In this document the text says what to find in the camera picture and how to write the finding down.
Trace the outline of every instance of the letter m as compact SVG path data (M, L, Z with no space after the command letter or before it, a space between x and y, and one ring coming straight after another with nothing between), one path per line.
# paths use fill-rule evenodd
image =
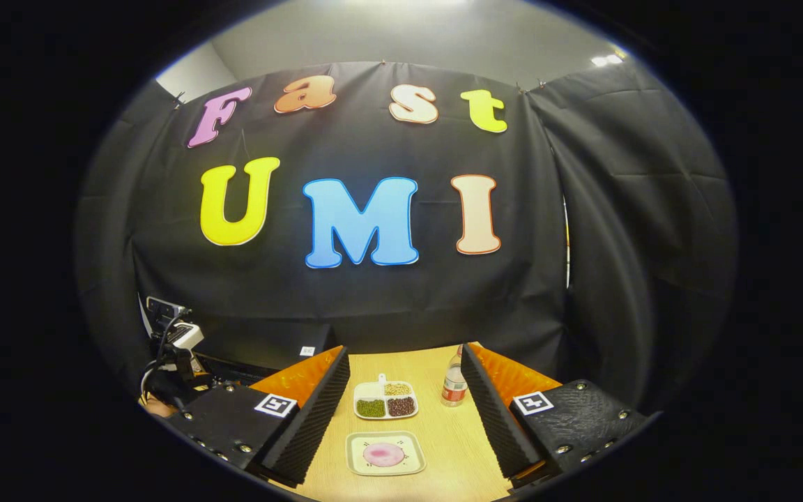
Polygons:
M334 251L334 233L354 264L360 264L370 239L377 234L370 259L379 266L405 266L418 259L411 245L411 197L417 182L408 178L385 178L376 184L363 211L339 180L315 180L303 187L312 200L312 253L305 264L332 268L343 263Z

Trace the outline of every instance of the plastic bottle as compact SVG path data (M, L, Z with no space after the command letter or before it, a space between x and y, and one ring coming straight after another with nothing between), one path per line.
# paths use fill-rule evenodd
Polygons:
M452 357L452 362L448 365L448 371L445 372L445 383L442 389L442 404L444 406L459 406L466 396L466 381L460 372L460 354L462 351L463 345L458 346L458 351Z

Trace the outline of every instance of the white plate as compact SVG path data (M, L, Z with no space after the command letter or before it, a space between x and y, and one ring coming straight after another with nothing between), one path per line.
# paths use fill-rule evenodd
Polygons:
M404 451L404 460L389 467L378 467L367 463L364 448L375 443L389 443ZM413 433L396 432L354 432L346 436L346 465L360 476L403 476L423 471L427 461L423 450Z
M407 385L411 388L411 394L386 396L385 386L390 383L401 383ZM402 414L402 416L390 416L388 400L403 400L405 397L410 397L414 401L413 413ZM358 413L357 404L359 400L383 401L383 410L385 410L385 414L383 414L383 416L363 416L362 414ZM414 395L414 385L409 384L407 381L401 381L401 379L396 379L396 381L386 381L386 375L379 374L376 381L366 381L355 386L351 409L353 409L359 418L363 418L365 420L395 420L396 418L408 418L409 416L414 416L420 410L420 407L417 404L417 396Z

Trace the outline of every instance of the yellow letter u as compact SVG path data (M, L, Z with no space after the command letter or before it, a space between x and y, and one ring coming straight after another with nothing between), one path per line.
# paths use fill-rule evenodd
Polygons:
M243 172L250 175L250 191L246 198L246 214L243 214L239 222L225 219L225 193L229 180L237 171L235 166L222 165L204 172L200 178L204 184L204 199L200 204L200 229L211 243L241 245L259 234L265 223L268 181L271 179L271 172L278 165L281 165L281 161L277 157L262 157L243 166Z

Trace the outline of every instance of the wooden table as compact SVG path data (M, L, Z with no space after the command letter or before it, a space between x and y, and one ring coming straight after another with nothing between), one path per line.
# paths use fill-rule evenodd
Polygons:
M443 406L442 384L457 346L395 353L350 355L351 376L305 483L290 492L325 502L473 500L485 502L509 495L509 480L500 474L471 395L463 404ZM376 381L410 382L420 410L410 418L364 420L353 412L355 386ZM345 439L353 432L413 432L427 467L407 476L358 476L346 464Z

